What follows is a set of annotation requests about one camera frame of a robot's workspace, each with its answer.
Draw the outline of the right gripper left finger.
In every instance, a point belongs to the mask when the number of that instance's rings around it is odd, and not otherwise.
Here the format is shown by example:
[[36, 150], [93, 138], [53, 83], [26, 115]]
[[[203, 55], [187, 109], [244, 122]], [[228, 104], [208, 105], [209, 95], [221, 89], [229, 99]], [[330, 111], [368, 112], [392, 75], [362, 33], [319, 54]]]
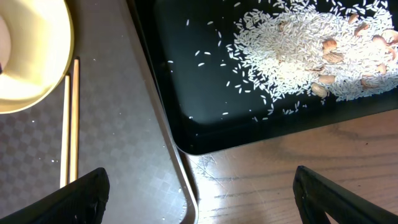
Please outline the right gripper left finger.
[[38, 202], [1, 218], [1, 224], [100, 224], [109, 190], [106, 170], [99, 167]]

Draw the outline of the wooden chopstick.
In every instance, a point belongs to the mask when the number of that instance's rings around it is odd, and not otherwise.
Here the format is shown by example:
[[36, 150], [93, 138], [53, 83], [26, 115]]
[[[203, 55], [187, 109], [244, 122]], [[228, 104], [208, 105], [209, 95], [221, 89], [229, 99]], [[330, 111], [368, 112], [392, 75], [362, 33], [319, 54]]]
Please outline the wooden chopstick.
[[69, 131], [70, 129], [70, 76], [65, 75], [62, 119], [62, 147], [60, 159], [60, 188], [68, 184], [69, 165]]
[[80, 105], [80, 60], [76, 58], [73, 64], [72, 78], [72, 109], [70, 128], [70, 173], [69, 181], [78, 178], [78, 145], [79, 145], [79, 105]]

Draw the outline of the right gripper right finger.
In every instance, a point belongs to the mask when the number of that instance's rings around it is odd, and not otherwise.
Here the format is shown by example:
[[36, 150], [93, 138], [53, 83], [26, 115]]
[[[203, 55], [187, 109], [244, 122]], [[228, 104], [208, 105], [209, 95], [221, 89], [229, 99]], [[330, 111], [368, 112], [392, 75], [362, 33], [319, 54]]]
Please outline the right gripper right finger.
[[363, 199], [305, 166], [295, 172], [295, 203], [304, 224], [397, 223], [397, 215]]

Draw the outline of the yellow plate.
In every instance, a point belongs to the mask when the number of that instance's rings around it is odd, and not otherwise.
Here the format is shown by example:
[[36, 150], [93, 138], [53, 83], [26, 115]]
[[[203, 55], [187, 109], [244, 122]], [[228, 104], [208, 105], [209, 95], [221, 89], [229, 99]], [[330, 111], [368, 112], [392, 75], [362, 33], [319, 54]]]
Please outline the yellow plate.
[[43, 100], [66, 74], [73, 47], [64, 0], [1, 0], [1, 113]]

